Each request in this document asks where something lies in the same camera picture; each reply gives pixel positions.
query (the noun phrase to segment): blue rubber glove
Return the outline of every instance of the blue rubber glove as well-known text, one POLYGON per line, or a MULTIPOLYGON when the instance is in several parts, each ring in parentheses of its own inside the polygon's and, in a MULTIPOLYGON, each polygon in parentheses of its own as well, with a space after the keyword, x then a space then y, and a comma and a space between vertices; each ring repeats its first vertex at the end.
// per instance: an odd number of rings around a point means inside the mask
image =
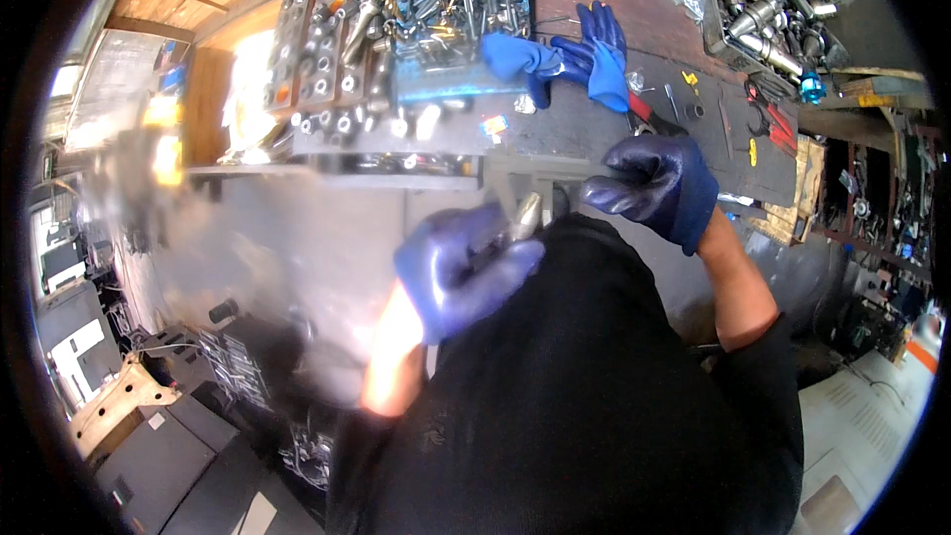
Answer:
POLYGON ((554 77, 564 70, 560 50, 500 33, 482 38, 482 55, 495 77, 502 80, 523 72, 554 77))
POLYGON ((626 179, 596 175, 581 187, 581 199, 603 213, 643 223, 684 255, 697 251, 719 185, 690 137, 641 135, 614 145, 604 157, 626 179))
POLYGON ((610 6, 595 2, 588 9, 576 6, 581 21, 581 42, 555 36, 552 47, 561 50, 565 73, 561 78, 588 87, 588 97, 614 112, 627 112, 628 85, 624 79, 628 43, 610 6))
POLYGON ((397 276, 422 319, 423 344, 435 345, 498 310, 531 274, 545 247, 511 244, 480 268, 476 253, 508 227, 498 203, 432 214, 393 256, 397 276))

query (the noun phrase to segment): pliers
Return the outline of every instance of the pliers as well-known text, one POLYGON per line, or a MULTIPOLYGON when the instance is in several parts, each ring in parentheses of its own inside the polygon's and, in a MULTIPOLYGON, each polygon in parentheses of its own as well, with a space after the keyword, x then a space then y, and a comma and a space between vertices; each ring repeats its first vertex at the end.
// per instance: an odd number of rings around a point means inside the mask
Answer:
POLYGON ((662 119, 646 101, 641 100, 633 91, 628 91, 628 126, 636 135, 646 134, 663 135, 665 137, 685 137, 687 130, 672 122, 662 119))

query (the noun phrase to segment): forearm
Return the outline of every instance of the forearm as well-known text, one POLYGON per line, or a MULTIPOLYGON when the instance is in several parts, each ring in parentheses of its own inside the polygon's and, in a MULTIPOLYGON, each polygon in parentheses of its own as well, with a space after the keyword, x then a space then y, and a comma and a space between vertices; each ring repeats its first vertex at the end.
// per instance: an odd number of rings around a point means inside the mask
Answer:
POLYGON ((703 259, 713 286, 716 329, 723 348, 733 351, 759 339, 779 316, 779 309, 719 208, 713 210, 697 255, 703 259))
POLYGON ((386 417, 409 409, 422 390, 422 322, 397 282, 380 316, 363 379, 361 407, 386 417))

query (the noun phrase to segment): black shirt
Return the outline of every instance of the black shirt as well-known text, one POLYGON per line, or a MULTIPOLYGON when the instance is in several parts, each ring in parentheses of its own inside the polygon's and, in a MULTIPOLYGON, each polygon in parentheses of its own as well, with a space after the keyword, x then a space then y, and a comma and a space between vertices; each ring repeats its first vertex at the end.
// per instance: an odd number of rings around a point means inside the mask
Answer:
POLYGON ((613 228, 572 215, 400 418, 349 412, 330 533, 781 533, 802 419, 781 317, 711 374, 613 228))

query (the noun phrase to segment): gloved hand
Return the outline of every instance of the gloved hand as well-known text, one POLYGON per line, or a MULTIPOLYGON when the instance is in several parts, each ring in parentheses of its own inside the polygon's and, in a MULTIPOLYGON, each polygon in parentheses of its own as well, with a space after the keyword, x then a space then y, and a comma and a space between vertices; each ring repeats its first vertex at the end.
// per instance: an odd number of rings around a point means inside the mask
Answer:
POLYGON ((628 137, 608 151, 604 163, 627 177, 589 178, 581 187, 581 199, 603 213, 643 223, 679 245, 684 255, 693 255, 719 192, 696 141, 628 137))
POLYGON ((545 247, 511 244, 480 268, 476 253, 509 221, 498 203, 448 209, 417 226, 393 256, 397 275, 423 324, 423 344, 435 345, 498 310, 532 273, 545 247))

